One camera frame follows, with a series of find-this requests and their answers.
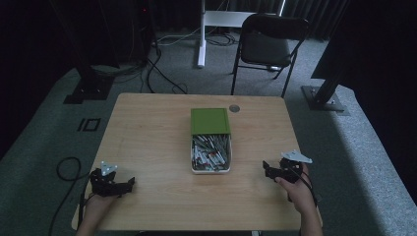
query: chair seat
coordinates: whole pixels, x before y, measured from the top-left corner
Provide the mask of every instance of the chair seat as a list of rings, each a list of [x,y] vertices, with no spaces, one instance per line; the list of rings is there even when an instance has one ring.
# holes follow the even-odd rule
[[[277,67],[291,64],[291,53],[286,39],[276,39],[259,33],[246,35],[241,53],[241,59],[246,63]]]

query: chair backrest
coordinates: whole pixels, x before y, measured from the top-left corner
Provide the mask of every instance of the chair backrest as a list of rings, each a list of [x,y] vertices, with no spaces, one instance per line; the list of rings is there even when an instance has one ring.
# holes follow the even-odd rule
[[[269,37],[303,41],[309,33],[309,23],[301,18],[259,13],[249,16],[242,25],[242,33],[255,31]]]

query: gray carpet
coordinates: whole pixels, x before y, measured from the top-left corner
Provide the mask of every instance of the gray carpet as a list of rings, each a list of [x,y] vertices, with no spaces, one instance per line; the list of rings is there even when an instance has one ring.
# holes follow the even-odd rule
[[[350,116],[309,109],[301,86],[320,86],[310,76],[326,48],[325,42],[307,40],[285,97],[301,151],[314,159],[311,165],[326,235],[416,235],[417,209],[394,171],[387,154],[354,93],[339,87],[337,96]],[[206,66],[196,68],[198,43],[183,40],[160,46],[157,67],[176,84],[186,85],[191,94],[229,94],[236,45],[208,44]],[[155,51],[149,59],[154,61]],[[110,71],[106,67],[97,67]],[[71,186],[56,174],[58,162],[76,156],[82,173],[91,169],[112,107],[121,92],[149,92],[146,70],[116,78],[105,101],[64,105],[79,75],[70,71],[59,80],[31,122],[0,162],[0,235],[47,235],[53,214]],[[270,72],[239,71],[236,95],[280,96],[286,70],[273,81]],[[158,72],[149,83],[158,93],[180,92]],[[96,131],[80,130],[83,120],[100,120]],[[61,171],[74,177],[77,165],[65,162]],[[53,235],[74,235],[71,219],[82,192],[78,181],[63,204]],[[135,235],[137,232],[98,232],[97,235]],[[297,235],[297,232],[264,232],[265,235]]]

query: person's right hand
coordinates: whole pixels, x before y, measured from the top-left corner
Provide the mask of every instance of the person's right hand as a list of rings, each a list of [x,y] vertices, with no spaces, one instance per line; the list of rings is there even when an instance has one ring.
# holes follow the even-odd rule
[[[303,165],[303,173],[301,177],[304,178],[304,180],[311,185],[309,178],[306,176],[306,174],[309,174],[309,170],[307,168],[307,165],[305,163],[302,163]],[[310,192],[310,189],[303,183],[302,180],[297,180],[294,184],[286,181],[283,178],[275,178],[275,181],[284,188],[289,198],[291,199],[292,203],[294,203],[295,209],[297,209],[300,213],[307,213],[310,210],[316,210],[316,205],[314,203],[314,199],[312,196],[312,193]]]

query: table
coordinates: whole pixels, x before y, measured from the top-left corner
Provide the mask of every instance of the table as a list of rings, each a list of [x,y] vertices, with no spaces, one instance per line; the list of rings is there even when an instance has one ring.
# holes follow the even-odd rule
[[[195,175],[190,109],[213,107],[228,109],[231,170]],[[300,214],[262,168],[263,160],[278,166],[280,153],[293,149],[299,148],[280,97],[122,93],[92,169],[104,160],[118,165],[117,183],[137,182],[99,229],[297,230]]]
[[[279,0],[277,14],[281,16],[285,0]],[[233,11],[206,11],[206,0],[202,0],[201,13],[201,39],[199,50],[198,67],[203,68],[206,64],[206,27],[231,27],[241,28],[243,22],[254,14],[253,12]]]

